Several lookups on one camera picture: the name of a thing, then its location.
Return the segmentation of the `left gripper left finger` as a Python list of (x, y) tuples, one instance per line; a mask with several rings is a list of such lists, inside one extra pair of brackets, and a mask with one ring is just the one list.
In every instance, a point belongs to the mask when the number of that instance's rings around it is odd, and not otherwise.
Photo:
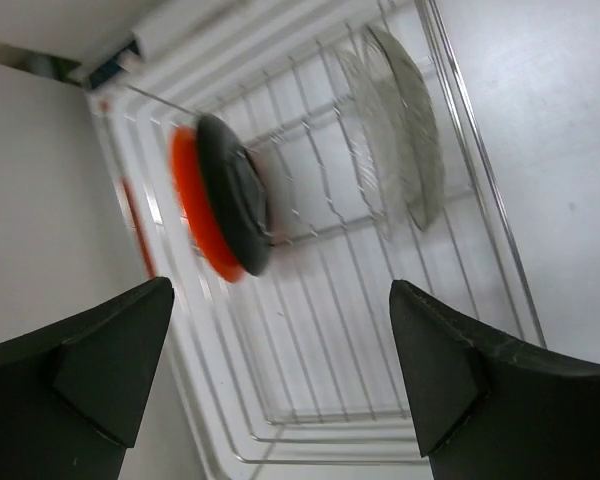
[(134, 447), (174, 305), (156, 277), (0, 343), (0, 479), (115, 479)]

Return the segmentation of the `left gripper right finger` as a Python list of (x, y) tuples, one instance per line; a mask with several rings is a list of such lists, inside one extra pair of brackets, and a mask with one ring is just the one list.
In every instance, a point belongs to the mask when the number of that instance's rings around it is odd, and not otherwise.
[(600, 479), (600, 364), (464, 315), (405, 280), (390, 321), (437, 479)]

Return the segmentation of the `orange plate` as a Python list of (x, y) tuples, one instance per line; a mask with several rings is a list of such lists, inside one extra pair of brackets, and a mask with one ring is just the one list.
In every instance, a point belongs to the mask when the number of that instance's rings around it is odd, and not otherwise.
[(193, 127), (181, 125), (173, 129), (169, 163), (178, 199), (196, 246), (221, 278), (236, 283), (245, 270), (230, 251), (211, 209), (199, 168), (196, 131)]

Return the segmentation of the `black plate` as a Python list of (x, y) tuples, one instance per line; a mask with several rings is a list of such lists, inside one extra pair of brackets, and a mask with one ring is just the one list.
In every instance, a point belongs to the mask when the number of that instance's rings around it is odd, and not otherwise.
[(201, 176), (220, 232), (243, 269), (260, 276), (271, 258), (273, 232), (269, 195), (255, 160), (213, 114), (198, 118), (196, 134)]

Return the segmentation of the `clear glass plate left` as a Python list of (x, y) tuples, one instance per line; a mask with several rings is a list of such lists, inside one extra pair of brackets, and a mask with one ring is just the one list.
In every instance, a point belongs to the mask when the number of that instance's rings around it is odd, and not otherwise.
[(338, 94), (345, 98), (341, 118), (353, 150), (364, 200), (391, 241), (408, 215), (400, 178), (394, 120), (379, 83), (351, 50), (333, 52)]

